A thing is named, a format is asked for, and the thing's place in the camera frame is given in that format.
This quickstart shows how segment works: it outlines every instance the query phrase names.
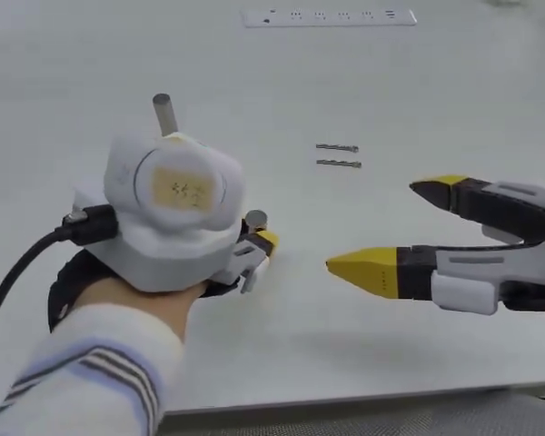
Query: cable connector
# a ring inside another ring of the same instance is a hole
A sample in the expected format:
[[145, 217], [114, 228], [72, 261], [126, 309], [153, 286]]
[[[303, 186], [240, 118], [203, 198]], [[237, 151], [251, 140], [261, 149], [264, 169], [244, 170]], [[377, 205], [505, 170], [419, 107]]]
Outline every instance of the cable connector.
[[66, 240], [83, 247], [113, 239], [119, 233], [119, 223], [113, 206], [101, 204], [69, 213], [57, 231], [65, 233]]

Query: white sleeve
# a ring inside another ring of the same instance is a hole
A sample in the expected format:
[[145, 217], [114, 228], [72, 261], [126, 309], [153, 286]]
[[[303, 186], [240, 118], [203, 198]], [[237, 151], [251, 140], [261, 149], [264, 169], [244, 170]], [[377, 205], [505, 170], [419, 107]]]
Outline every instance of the white sleeve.
[[0, 435], [152, 436], [183, 345], [152, 315], [112, 304], [71, 313], [0, 406]]

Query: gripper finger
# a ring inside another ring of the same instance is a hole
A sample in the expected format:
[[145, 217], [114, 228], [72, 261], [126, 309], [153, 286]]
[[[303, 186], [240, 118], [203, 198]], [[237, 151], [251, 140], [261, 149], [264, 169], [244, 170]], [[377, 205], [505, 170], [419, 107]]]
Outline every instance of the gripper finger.
[[410, 187], [429, 203], [464, 220], [514, 235], [526, 243], [545, 241], [544, 188], [460, 175], [420, 180]]
[[374, 295], [451, 311], [491, 315], [499, 302], [545, 308], [545, 243], [368, 248], [328, 260], [327, 269]]

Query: white power strip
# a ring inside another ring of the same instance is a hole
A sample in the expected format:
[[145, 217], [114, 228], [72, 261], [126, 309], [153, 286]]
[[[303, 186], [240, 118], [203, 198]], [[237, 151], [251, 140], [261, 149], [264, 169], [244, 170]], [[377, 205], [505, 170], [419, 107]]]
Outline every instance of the white power strip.
[[246, 27], [335, 27], [366, 25], [416, 25], [416, 17], [410, 9], [366, 9], [362, 11], [340, 10], [281, 10], [243, 11]]

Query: metal pin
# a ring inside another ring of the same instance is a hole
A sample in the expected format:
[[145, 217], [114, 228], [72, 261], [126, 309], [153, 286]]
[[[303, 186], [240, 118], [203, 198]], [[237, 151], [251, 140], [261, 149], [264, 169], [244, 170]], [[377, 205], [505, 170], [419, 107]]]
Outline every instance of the metal pin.
[[325, 159], [320, 159], [317, 161], [318, 165], [337, 165], [337, 166], [352, 166], [353, 168], [361, 168], [361, 162], [349, 162], [349, 161], [327, 161]]
[[264, 211], [253, 209], [244, 216], [244, 222], [248, 225], [248, 233], [256, 233], [266, 230], [268, 216]]
[[157, 94], [154, 96], [154, 109], [157, 121], [160, 123], [162, 136], [173, 134], [178, 131], [178, 123], [173, 115], [172, 99], [168, 94]]
[[316, 148], [324, 148], [325, 150], [342, 150], [344, 152], [357, 153], [360, 147], [357, 145], [338, 145], [338, 144], [316, 144]]

